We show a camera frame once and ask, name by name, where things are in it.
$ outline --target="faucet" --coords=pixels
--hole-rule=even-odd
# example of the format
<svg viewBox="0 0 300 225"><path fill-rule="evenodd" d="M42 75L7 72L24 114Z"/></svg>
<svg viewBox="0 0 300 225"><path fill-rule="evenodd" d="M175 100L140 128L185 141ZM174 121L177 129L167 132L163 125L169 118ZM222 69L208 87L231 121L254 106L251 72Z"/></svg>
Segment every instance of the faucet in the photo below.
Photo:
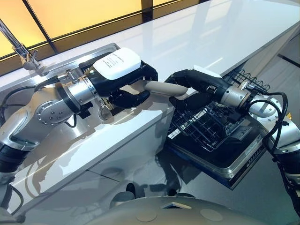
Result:
<svg viewBox="0 0 300 225"><path fill-rule="evenodd" d="M15 36L10 32L4 22L0 19L0 31L7 38L7 40L13 45L14 51L20 56L22 65L26 70L34 70L39 67L39 62L36 60L37 50L31 54L28 49L20 43Z"/></svg>

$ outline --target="dishwasher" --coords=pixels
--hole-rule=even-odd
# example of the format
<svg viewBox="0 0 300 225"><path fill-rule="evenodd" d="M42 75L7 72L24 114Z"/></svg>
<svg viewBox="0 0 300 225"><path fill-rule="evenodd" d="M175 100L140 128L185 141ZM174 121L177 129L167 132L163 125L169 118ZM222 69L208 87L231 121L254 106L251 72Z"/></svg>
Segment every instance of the dishwasher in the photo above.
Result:
<svg viewBox="0 0 300 225"><path fill-rule="evenodd" d="M244 70L223 78L233 86L247 80L265 91L270 89ZM266 132L251 115L231 123L231 113L233 109L216 102L198 110L175 109L165 149L233 190L266 151L262 144Z"/></svg>

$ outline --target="orange glass panel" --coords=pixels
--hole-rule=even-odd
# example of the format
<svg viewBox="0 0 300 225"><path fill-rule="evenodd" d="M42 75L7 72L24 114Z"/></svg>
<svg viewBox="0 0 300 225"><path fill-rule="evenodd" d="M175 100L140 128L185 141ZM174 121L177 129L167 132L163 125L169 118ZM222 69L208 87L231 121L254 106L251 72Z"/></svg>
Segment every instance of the orange glass panel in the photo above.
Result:
<svg viewBox="0 0 300 225"><path fill-rule="evenodd" d="M25 46L29 47L46 41L22 0L2 0L0 18ZM11 43L0 32L0 57L13 52Z"/></svg>
<svg viewBox="0 0 300 225"><path fill-rule="evenodd" d="M50 38L142 9L141 0L28 0L28 2Z"/></svg>
<svg viewBox="0 0 300 225"><path fill-rule="evenodd" d="M171 0L153 0L153 6L157 6L166 2L169 2Z"/></svg>

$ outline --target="dish rack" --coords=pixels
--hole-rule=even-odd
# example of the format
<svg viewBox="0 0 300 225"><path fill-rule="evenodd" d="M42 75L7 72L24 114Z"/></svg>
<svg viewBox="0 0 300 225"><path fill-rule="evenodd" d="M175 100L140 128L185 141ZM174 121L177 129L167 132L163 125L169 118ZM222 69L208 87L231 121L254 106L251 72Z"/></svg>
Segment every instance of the dish rack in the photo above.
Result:
<svg viewBox="0 0 300 225"><path fill-rule="evenodd" d="M263 84L263 81L257 80L256 77L245 73L244 70L232 71L225 75L224 79L233 86L239 86L244 80L247 80L251 85L264 91L270 89L268 84ZM243 122L244 119L235 124L230 123L227 117L233 112L233 109L216 102L211 102L198 110L179 111L175 109L168 137L173 139L180 133L190 136L203 149L212 152Z"/></svg>

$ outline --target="white countertop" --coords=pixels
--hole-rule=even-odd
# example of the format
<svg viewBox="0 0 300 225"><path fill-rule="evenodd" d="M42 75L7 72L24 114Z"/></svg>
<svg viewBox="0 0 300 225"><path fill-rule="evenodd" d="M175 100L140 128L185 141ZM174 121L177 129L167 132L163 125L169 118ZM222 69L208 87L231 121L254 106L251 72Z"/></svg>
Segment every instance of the white countertop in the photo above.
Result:
<svg viewBox="0 0 300 225"><path fill-rule="evenodd" d="M280 2L287 4L268 0L207 1L63 52L42 63L64 61L115 42L120 47L134 50L154 67L159 81L164 81L173 72L192 68L194 64L224 75L299 23L300 7L289 1ZM28 71L19 69L0 77L0 86L25 75ZM116 117L114 122L98 125L85 139L76 140L67 151L37 171L39 162L21 170L13 185L24 195L26 207L30 207L34 196L63 185L161 119L163 112L173 110L167 98L156 95L137 109L138 113L127 112L126 122L116 122ZM30 187L30 181L45 167L47 173L37 191L36 187ZM18 197L13 195L9 208L14 210L18 203Z"/></svg>

